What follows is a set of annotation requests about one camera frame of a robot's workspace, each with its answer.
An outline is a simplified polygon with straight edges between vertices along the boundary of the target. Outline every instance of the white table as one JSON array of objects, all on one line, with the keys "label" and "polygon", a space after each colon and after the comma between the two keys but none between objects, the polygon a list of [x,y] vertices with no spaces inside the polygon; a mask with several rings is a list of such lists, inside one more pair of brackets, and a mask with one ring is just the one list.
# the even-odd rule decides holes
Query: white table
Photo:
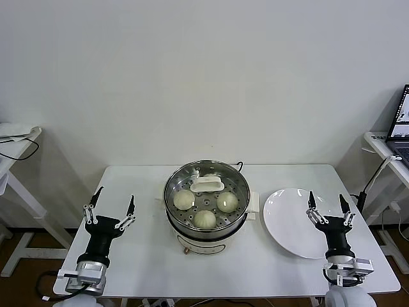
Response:
[{"label": "white table", "polygon": [[[325,295],[328,291],[328,283],[322,275],[325,259],[308,260],[285,251],[268,234],[259,216],[255,221],[246,221],[231,247],[222,253],[183,254],[161,202],[164,183],[177,168],[110,166],[106,169],[99,184],[105,189],[96,206],[97,214],[123,217],[130,195],[134,194],[137,219],[122,237],[112,242],[105,297]],[[329,165],[245,165],[242,173],[251,189],[260,195],[260,212],[267,197],[285,187],[312,189],[333,201],[334,210],[339,208],[338,195],[342,193],[351,204],[351,210],[358,212]],[[75,269],[88,240],[89,234],[82,222],[63,269]],[[400,289],[399,281],[360,214],[356,216],[348,241],[359,258],[373,261],[375,271],[363,285],[366,291],[382,293]],[[66,279],[57,280],[54,292],[65,294],[66,282]]]},{"label": "white table", "polygon": [[[387,132],[367,132],[364,135],[365,140],[371,145],[371,148],[384,159],[394,153],[386,145]],[[401,162],[390,162],[388,166],[396,174],[389,184],[378,193],[378,196],[362,211],[362,215],[368,225],[372,224],[380,214],[394,201],[404,189],[409,187],[409,169]],[[385,245],[382,250],[387,256],[392,256],[403,274],[409,274],[409,264],[404,256],[398,250],[392,237],[387,231],[378,232]],[[409,229],[403,232],[403,235],[409,236]]]},{"label": "white table", "polygon": [[[41,131],[41,128],[35,127],[34,132],[30,134],[29,139],[34,141],[40,135]],[[20,158],[31,144],[32,143],[27,140],[1,143],[0,152],[10,157]],[[72,242],[71,235],[11,173],[10,168],[16,162],[18,161],[6,157],[0,157],[0,178],[3,178],[5,175],[8,176],[7,185],[24,200],[22,206],[41,226],[60,242],[65,249],[26,248],[34,235],[34,233],[27,232],[22,236],[20,242],[17,244],[17,247],[1,271],[1,277],[10,277],[21,258],[64,259],[68,252],[67,249]],[[4,235],[0,237],[5,237],[7,239],[11,237],[11,233],[2,225],[0,226],[0,233],[4,233]]]}]

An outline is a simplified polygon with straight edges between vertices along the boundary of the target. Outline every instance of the white plate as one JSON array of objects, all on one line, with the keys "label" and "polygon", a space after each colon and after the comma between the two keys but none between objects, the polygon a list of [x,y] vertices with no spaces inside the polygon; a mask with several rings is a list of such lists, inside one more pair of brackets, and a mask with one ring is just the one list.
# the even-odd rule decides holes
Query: white plate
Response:
[{"label": "white plate", "polygon": [[[330,207],[322,197],[314,195],[321,215],[329,215]],[[264,204],[263,217],[271,236],[294,255],[320,259],[325,257],[327,241],[305,213],[308,209],[309,191],[283,189],[271,194]]]}]

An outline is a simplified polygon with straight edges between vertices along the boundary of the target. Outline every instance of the laptop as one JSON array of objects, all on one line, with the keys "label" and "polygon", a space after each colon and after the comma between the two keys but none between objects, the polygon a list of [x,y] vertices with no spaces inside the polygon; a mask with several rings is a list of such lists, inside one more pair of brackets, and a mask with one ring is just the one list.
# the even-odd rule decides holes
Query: laptop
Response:
[{"label": "laptop", "polygon": [[390,126],[386,145],[401,156],[402,162],[409,168],[409,84],[405,85],[401,101]]}]

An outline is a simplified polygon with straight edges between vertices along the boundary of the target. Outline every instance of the wooden floor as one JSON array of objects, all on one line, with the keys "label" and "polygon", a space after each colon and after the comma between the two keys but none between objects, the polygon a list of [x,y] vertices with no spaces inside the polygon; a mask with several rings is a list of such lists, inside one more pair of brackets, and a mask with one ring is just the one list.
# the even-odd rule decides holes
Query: wooden floor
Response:
[{"label": "wooden floor", "polygon": [[[403,252],[405,258],[409,261],[409,242],[405,241],[399,236],[397,230],[389,231],[400,250]],[[13,252],[15,246],[19,242],[22,233],[15,233],[10,240],[5,240],[0,246],[0,269],[4,267],[8,257]],[[61,248],[61,246],[48,234],[37,233],[31,241],[29,247],[32,248]],[[400,273],[398,267],[393,259],[388,257],[394,272],[396,273],[402,286],[409,290],[409,275]],[[34,285],[37,277],[43,271],[55,270],[57,271],[63,261],[62,260],[37,260],[25,259],[21,260],[16,267],[13,275],[10,278],[0,278],[0,306],[1,307],[48,307],[52,303],[41,301],[35,294]],[[51,294],[54,278],[46,278],[42,283],[42,291],[46,294]],[[378,307],[404,307],[409,306],[409,295],[403,290],[393,294],[379,294],[373,296]],[[200,299],[182,299],[177,302],[176,307],[189,307],[192,304],[202,301]],[[270,306],[264,299],[235,299],[234,302],[248,302],[254,307]],[[310,306],[307,298],[294,299],[270,299],[275,307],[308,307]],[[114,303],[119,307],[120,300],[115,299]],[[141,304],[140,299],[128,300],[127,307],[138,307]],[[200,306],[205,307],[239,307],[250,306],[246,304],[233,304],[222,299],[214,300],[210,303]]]}]

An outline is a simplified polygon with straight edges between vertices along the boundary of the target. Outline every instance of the electric pot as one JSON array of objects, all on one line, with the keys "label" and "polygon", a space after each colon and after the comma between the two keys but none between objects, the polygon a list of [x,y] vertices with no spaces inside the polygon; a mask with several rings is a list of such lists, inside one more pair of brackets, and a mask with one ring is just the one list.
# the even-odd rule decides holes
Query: electric pot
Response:
[{"label": "electric pot", "polygon": [[[202,191],[195,187],[199,179],[214,178],[221,186],[218,191]],[[188,210],[176,208],[173,198],[178,191],[186,189],[194,193],[194,203]],[[235,211],[225,213],[217,208],[221,193],[231,192],[237,200]],[[168,179],[164,189],[167,218],[179,242],[196,253],[218,253],[226,248],[226,242],[244,224],[250,203],[250,189],[243,175],[234,167],[223,162],[202,160],[188,163],[176,170]],[[194,216],[201,210],[215,214],[216,226],[212,229],[198,228]]]}]

